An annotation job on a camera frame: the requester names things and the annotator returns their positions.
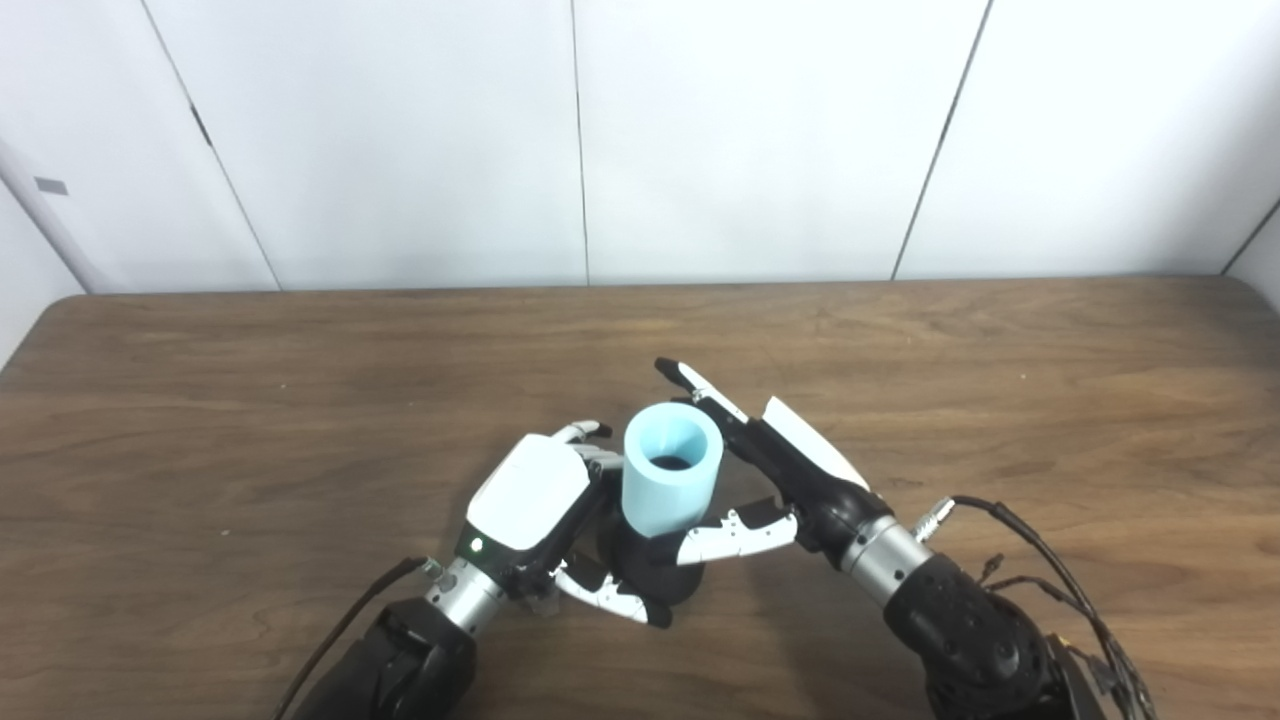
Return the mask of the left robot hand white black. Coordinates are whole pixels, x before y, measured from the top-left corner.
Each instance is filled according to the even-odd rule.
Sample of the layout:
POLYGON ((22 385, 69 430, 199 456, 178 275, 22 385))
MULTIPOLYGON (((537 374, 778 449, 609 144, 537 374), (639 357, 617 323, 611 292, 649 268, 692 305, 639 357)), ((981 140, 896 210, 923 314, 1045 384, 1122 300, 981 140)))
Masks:
POLYGON ((595 420, 526 434, 480 484, 454 561, 428 594, 453 625, 475 637, 508 603, 534 607, 561 596, 643 625, 671 625, 669 607, 573 548, 620 491, 622 455, 590 442, 611 434, 595 420))

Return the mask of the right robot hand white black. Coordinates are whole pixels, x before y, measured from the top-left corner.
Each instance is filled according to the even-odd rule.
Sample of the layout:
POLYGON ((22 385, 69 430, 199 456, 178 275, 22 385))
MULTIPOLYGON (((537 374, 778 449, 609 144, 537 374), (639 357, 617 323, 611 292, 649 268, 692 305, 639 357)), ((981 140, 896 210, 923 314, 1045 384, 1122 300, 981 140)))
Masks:
POLYGON ((838 564, 865 534, 864 524, 891 515, 851 462, 780 398, 771 398, 762 416, 749 416, 690 365, 658 357, 654 366, 687 392, 686 405, 712 420, 719 446, 760 471, 777 493, 653 538, 646 556, 657 566, 750 556, 791 543, 838 564))

